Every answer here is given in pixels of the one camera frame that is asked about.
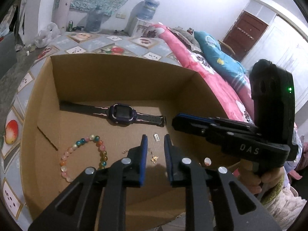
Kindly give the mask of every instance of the watch face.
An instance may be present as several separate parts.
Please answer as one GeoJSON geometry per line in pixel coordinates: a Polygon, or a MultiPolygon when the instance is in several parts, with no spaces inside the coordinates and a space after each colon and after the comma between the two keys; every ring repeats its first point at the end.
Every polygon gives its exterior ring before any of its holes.
{"type": "Polygon", "coordinates": [[[121,117],[130,120],[132,118],[132,109],[129,106],[116,105],[114,107],[113,115],[116,118],[121,117]]]}

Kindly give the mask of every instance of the colorful bead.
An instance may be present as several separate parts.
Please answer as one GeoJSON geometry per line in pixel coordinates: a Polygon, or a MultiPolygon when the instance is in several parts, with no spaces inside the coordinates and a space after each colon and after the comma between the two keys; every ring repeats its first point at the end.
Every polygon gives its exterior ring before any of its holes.
{"type": "Polygon", "coordinates": [[[104,145],[100,145],[100,151],[105,151],[106,147],[104,145]]]}
{"type": "Polygon", "coordinates": [[[62,166],[61,170],[62,170],[62,172],[66,172],[67,171],[67,166],[62,166]]]}
{"type": "Polygon", "coordinates": [[[108,160],[108,157],[102,157],[102,158],[100,159],[101,162],[107,161],[107,160],[108,160]]]}
{"type": "Polygon", "coordinates": [[[61,160],[60,160],[60,166],[61,166],[61,175],[63,178],[66,179],[67,182],[72,182],[73,179],[71,177],[69,177],[68,175],[68,168],[66,166],[66,160],[67,158],[70,156],[71,153],[73,153],[74,150],[77,150],[79,146],[84,145],[85,143],[89,142],[89,141],[93,141],[96,143],[97,147],[99,147],[100,149],[100,156],[101,156],[101,162],[99,164],[99,169],[104,169],[105,166],[107,165],[107,152],[106,152],[106,148],[104,146],[104,143],[102,140],[100,140],[99,136],[95,136],[95,135],[90,135],[89,137],[85,137],[85,138],[81,138],[79,141],[77,141],[74,145],[72,145],[71,147],[69,147],[67,149],[67,151],[64,152],[64,155],[62,155],[61,160]]]}
{"type": "Polygon", "coordinates": [[[100,169],[104,169],[104,168],[105,168],[105,166],[103,166],[103,164],[100,162],[100,164],[99,164],[99,168],[100,168],[100,169]]]}
{"type": "Polygon", "coordinates": [[[62,172],[61,175],[62,175],[62,177],[64,177],[64,178],[68,177],[67,172],[62,172]]]}

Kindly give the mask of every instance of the wooden chair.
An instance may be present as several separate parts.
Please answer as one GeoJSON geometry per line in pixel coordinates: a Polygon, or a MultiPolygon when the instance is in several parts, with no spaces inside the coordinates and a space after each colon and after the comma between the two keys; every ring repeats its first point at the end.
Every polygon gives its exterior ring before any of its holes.
{"type": "Polygon", "coordinates": [[[226,53],[227,55],[229,55],[231,57],[236,56],[235,52],[233,51],[233,49],[228,44],[225,44],[224,42],[219,41],[219,40],[218,40],[218,42],[220,44],[221,50],[224,53],[226,53]]]}

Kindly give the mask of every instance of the small metal tag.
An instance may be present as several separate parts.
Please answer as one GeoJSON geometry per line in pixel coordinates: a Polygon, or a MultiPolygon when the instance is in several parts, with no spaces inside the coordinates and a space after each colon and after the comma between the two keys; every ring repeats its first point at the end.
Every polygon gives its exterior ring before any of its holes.
{"type": "Polygon", "coordinates": [[[155,141],[159,142],[159,137],[157,133],[154,133],[154,138],[155,138],[155,141]]]}

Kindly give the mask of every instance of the smartwatch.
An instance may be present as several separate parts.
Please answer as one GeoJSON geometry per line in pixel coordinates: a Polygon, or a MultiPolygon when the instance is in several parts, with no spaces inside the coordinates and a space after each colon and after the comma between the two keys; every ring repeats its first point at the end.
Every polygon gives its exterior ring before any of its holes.
{"type": "Polygon", "coordinates": [[[97,107],[61,101],[60,110],[100,118],[109,118],[116,124],[129,125],[132,123],[144,123],[159,127],[164,127],[167,124],[166,117],[163,115],[155,116],[139,113],[133,107],[121,103],[116,103],[110,107],[97,107]]]}

